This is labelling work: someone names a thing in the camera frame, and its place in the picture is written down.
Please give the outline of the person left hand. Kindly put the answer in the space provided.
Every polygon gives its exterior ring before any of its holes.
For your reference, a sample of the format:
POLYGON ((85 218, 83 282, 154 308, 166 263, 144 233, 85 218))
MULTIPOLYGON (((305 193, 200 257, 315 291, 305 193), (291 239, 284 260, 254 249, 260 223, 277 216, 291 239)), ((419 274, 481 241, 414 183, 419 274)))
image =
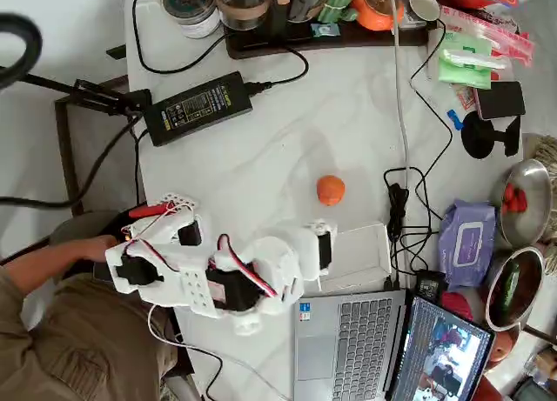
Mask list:
POLYGON ((105 263, 105 252, 118 245, 118 240, 112 235, 88 238, 84 241, 83 259, 95 263, 105 263))

